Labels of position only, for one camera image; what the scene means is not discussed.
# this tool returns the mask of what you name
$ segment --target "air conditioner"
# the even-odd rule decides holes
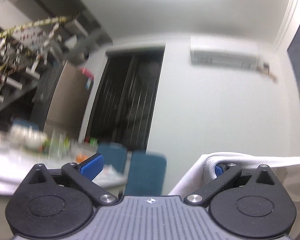
[[[252,41],[225,37],[191,37],[191,62],[199,65],[256,69],[258,45]]]

